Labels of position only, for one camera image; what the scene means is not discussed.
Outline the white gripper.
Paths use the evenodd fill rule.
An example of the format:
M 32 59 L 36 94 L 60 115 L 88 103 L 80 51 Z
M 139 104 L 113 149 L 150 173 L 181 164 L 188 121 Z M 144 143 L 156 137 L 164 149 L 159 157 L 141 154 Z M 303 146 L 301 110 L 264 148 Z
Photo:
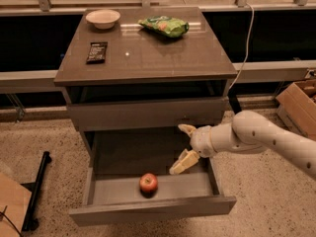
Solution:
M 171 175 L 178 175 L 195 165 L 199 156 L 202 158 L 211 158 L 216 151 L 211 142 L 211 126 L 202 126 L 196 128 L 190 124 L 179 124 L 178 128 L 191 138 L 190 145 L 193 150 L 185 149 L 179 156 L 178 160 L 169 170 Z

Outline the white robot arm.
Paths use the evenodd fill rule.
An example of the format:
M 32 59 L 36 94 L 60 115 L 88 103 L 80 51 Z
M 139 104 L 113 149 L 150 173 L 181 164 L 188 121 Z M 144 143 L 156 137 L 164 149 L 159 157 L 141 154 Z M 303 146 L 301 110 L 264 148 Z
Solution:
M 267 148 L 316 179 L 316 142 L 284 130 L 252 111 L 242 111 L 230 123 L 196 128 L 179 124 L 190 138 L 191 150 L 185 149 L 169 170 L 178 175 L 195 165 L 200 158 L 212 158 L 219 152 L 252 154 Z

